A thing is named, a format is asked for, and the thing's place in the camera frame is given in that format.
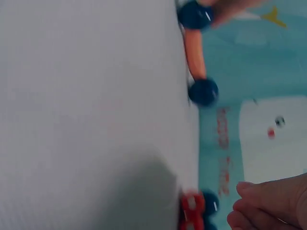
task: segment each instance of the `play mat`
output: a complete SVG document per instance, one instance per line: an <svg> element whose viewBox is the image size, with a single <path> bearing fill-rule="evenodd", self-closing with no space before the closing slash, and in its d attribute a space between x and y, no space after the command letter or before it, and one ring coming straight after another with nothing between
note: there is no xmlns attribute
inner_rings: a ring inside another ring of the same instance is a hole
<svg viewBox="0 0 307 230"><path fill-rule="evenodd" d="M268 14L275 23L261 17ZM202 33L220 95L215 107L200 109L199 189L219 196L218 230L230 229L237 182L306 171L306 24L306 1L273 0Z"/></svg>

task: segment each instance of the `light blue mat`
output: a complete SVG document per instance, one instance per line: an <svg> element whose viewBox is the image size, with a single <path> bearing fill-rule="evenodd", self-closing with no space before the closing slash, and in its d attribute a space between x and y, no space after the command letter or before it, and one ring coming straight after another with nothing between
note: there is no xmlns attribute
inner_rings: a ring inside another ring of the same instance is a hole
<svg viewBox="0 0 307 230"><path fill-rule="evenodd" d="M216 108L200 110L199 187L220 195L221 209L212 219L218 230L230 229L226 217L239 198L236 184L245 179L239 126L248 119L243 118L242 106L244 115L252 116L251 105L262 99L307 92L307 2L274 0L251 12L264 15L274 6L277 19L287 28L267 20L232 20L203 33L206 67L219 86L220 101ZM293 102L294 109L300 109L305 100ZM279 103L276 111L282 111L286 103ZM264 107L274 115L269 104ZM289 116L299 119L294 113Z"/></svg>

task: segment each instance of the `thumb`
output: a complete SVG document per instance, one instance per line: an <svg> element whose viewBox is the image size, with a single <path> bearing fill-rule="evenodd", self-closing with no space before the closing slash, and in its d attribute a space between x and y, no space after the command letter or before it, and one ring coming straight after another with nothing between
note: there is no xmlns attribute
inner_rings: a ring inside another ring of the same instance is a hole
<svg viewBox="0 0 307 230"><path fill-rule="evenodd" d="M307 174L261 184L239 182L236 189L252 206L307 229Z"/></svg>

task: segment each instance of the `blue ball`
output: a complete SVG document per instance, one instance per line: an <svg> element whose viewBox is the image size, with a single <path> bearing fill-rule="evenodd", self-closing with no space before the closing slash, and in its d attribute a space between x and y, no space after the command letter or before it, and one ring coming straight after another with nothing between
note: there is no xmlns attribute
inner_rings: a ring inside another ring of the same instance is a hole
<svg viewBox="0 0 307 230"><path fill-rule="evenodd" d="M205 212L203 214L203 218L207 218L215 214L220 208L220 202L218 197L212 192L202 192L205 198Z"/></svg>
<svg viewBox="0 0 307 230"><path fill-rule="evenodd" d="M203 219L205 230L217 230L217 227L213 225L207 218Z"/></svg>
<svg viewBox="0 0 307 230"><path fill-rule="evenodd" d="M192 0L179 10L178 20L185 28L201 30L213 22L213 10Z"/></svg>
<svg viewBox="0 0 307 230"><path fill-rule="evenodd" d="M197 105L211 106L218 100L219 89L211 79L196 80L189 88L189 98Z"/></svg>

